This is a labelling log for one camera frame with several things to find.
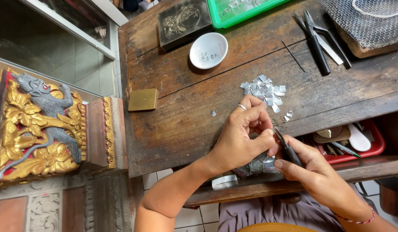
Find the red plastic tray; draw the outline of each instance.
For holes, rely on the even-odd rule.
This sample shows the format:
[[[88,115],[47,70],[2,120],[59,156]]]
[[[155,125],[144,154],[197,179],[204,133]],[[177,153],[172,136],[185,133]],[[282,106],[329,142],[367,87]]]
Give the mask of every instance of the red plastic tray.
[[[385,149],[385,140],[382,137],[382,134],[378,130],[377,126],[374,124],[372,119],[366,119],[361,121],[361,125],[364,126],[364,130],[371,131],[372,137],[374,137],[375,141],[371,142],[371,148],[368,151],[358,152],[358,155],[360,155],[361,158],[365,158],[381,154]],[[343,156],[324,155],[324,157],[329,164],[358,159],[352,155],[343,155]]]

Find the gray monkey carving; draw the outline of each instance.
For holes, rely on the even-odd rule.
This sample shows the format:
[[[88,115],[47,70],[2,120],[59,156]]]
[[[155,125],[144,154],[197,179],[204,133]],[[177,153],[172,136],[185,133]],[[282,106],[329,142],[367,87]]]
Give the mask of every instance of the gray monkey carving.
[[[41,107],[41,114],[48,117],[57,118],[57,114],[64,115],[64,110],[72,107],[73,102],[71,98],[70,88],[61,84],[58,88],[63,94],[63,99],[55,98],[50,94],[50,87],[47,86],[42,79],[37,79],[26,73],[22,75],[12,74],[20,86],[23,93],[31,95],[31,102]],[[78,147],[77,141],[69,136],[64,129],[58,127],[47,127],[44,129],[48,141],[42,145],[34,145],[21,159],[10,163],[0,171],[0,179],[4,176],[4,172],[9,168],[24,162],[28,156],[36,149],[48,147],[53,144],[54,140],[67,145],[68,150],[71,151],[71,156],[74,162],[81,163],[81,149]]]

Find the human hand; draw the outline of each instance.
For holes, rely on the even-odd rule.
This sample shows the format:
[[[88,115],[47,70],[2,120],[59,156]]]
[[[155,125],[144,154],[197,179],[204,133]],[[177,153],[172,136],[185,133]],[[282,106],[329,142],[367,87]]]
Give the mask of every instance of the human hand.
[[[297,180],[302,183],[310,195],[320,204],[330,208],[339,215],[349,217],[347,209],[365,209],[371,212],[367,204],[360,199],[352,188],[330,166],[321,153],[303,144],[289,135],[284,135],[286,143],[292,147],[305,169],[291,162],[278,159],[274,165],[287,180]],[[279,145],[274,145],[268,155],[273,156],[279,151]]]
[[[230,171],[249,163],[275,144],[272,121],[263,101],[246,95],[226,120],[222,134],[213,150],[205,156],[214,174]],[[251,140],[249,134],[259,136]]]

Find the wooden table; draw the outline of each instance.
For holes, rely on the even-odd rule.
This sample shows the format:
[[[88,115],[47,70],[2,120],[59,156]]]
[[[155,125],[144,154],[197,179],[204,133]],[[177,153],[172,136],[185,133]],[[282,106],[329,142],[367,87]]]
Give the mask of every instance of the wooden table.
[[[331,74],[320,75],[305,34],[292,18],[292,13],[303,15],[307,9],[317,24],[330,28],[332,23],[316,0],[292,0],[231,28],[217,29],[226,37],[229,50],[221,64],[208,70],[197,69],[189,61],[191,43],[170,52],[160,48],[157,13],[178,2],[164,0],[118,31],[129,177],[191,163],[207,154],[227,116],[243,98],[240,84],[261,74],[275,85],[286,85],[281,111],[274,113],[269,107],[268,113],[274,125],[293,136],[398,111],[398,51],[360,60],[346,50],[351,69],[328,58]],[[159,90],[157,109],[129,113],[129,93],[148,88]],[[289,110],[293,117],[282,123]],[[391,168],[370,171],[381,162]],[[367,175],[359,175],[360,167],[371,169]],[[398,157],[364,159],[341,170],[347,180],[390,176],[398,173]],[[301,188],[287,181],[249,183],[243,184],[251,186],[248,192],[241,189],[236,197],[229,195],[231,192],[199,190],[186,205],[259,196],[251,196],[255,191],[272,195]]]

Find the white ceramic bowl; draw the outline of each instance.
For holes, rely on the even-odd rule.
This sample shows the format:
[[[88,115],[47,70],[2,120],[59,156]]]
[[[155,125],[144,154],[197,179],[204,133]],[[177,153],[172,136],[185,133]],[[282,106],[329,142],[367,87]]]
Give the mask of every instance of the white ceramic bowl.
[[[200,69],[210,69],[218,65],[227,53],[226,38],[216,32],[199,37],[190,48],[190,61]]]

